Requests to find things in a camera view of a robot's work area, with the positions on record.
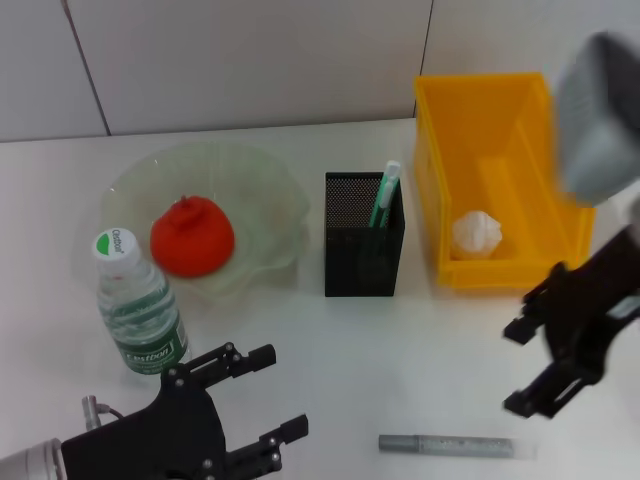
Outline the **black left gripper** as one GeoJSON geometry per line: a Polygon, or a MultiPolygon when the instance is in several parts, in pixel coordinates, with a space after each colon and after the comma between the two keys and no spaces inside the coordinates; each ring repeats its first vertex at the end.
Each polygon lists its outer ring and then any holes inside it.
{"type": "Polygon", "coordinates": [[[232,342],[171,367],[146,408],[62,443],[69,479],[223,479],[282,469],[280,446],[309,433],[300,415],[226,453],[218,413],[206,389],[276,363],[271,344],[242,355],[232,342]]]}

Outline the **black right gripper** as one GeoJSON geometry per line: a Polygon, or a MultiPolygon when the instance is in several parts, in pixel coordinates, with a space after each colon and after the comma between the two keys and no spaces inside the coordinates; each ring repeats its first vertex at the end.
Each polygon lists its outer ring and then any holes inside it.
{"type": "Polygon", "coordinates": [[[622,329],[608,312],[639,289],[639,240],[628,225],[575,270],[557,263],[548,277],[522,298],[519,315],[503,337],[526,345],[545,324],[554,360],[526,388],[503,401],[522,418],[553,419],[605,371],[610,343],[622,329]]]}

